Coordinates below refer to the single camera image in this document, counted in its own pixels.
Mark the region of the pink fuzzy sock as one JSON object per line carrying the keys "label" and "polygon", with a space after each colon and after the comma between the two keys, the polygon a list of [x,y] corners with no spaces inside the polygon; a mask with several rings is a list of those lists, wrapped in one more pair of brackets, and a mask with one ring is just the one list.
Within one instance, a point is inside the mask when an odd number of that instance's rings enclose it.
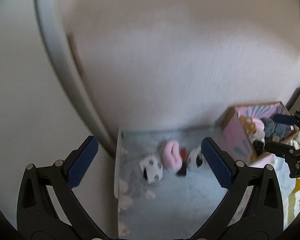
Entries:
{"label": "pink fuzzy sock", "polygon": [[175,172],[179,171],[182,167],[183,160],[180,155],[180,145],[177,141],[169,141],[162,153],[162,161],[166,168]]}

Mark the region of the brown white fuzzy sock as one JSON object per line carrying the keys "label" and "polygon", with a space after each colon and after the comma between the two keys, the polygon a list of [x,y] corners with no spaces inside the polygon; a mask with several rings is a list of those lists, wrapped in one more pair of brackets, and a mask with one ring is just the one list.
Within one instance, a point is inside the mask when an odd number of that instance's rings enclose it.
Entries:
{"label": "brown white fuzzy sock", "polygon": [[265,142],[264,124],[260,119],[240,116],[239,120],[251,143],[254,141]]}

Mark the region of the pink lined cardboard box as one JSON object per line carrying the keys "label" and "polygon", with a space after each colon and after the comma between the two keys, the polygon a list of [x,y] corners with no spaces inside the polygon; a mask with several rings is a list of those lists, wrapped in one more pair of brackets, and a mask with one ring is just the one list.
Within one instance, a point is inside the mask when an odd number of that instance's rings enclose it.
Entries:
{"label": "pink lined cardboard box", "polygon": [[276,114],[290,115],[282,102],[266,102],[247,105],[234,105],[222,123],[226,150],[234,160],[246,164],[257,161],[258,156],[253,146],[254,141],[266,139],[263,118],[272,118]]}

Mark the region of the white panda print sock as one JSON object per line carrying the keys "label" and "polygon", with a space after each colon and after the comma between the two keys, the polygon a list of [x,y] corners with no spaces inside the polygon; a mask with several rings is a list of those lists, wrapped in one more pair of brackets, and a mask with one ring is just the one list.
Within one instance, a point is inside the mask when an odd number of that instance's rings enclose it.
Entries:
{"label": "white panda print sock", "polygon": [[158,183],[163,178],[163,165],[158,156],[150,154],[139,162],[141,173],[148,184]]}

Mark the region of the grey blue fuzzy sock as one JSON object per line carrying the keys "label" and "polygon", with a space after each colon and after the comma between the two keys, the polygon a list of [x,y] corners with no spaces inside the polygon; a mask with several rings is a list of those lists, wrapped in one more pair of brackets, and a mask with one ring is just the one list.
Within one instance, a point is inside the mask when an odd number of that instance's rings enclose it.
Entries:
{"label": "grey blue fuzzy sock", "polygon": [[261,118],[261,121],[264,124],[264,138],[266,140],[278,137],[279,141],[282,141],[294,131],[293,126],[274,122],[271,118]]}

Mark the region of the white door frame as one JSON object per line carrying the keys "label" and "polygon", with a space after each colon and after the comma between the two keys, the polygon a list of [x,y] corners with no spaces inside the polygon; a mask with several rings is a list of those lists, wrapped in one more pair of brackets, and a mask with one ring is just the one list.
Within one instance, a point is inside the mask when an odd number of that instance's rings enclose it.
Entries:
{"label": "white door frame", "polygon": [[101,121],[77,69],[57,0],[34,0],[39,31],[51,66],[78,116],[109,156],[116,158],[116,141]]}

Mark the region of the dark red seal box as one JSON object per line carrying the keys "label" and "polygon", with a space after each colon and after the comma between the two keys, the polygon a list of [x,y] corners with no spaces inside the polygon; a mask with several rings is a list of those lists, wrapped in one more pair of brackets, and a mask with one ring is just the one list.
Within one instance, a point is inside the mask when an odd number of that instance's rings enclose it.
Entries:
{"label": "dark red seal box", "polygon": [[176,176],[178,177],[185,177],[187,174],[187,162],[188,162],[188,153],[186,148],[180,149],[180,156],[182,159],[182,165],[180,170],[176,173]]}

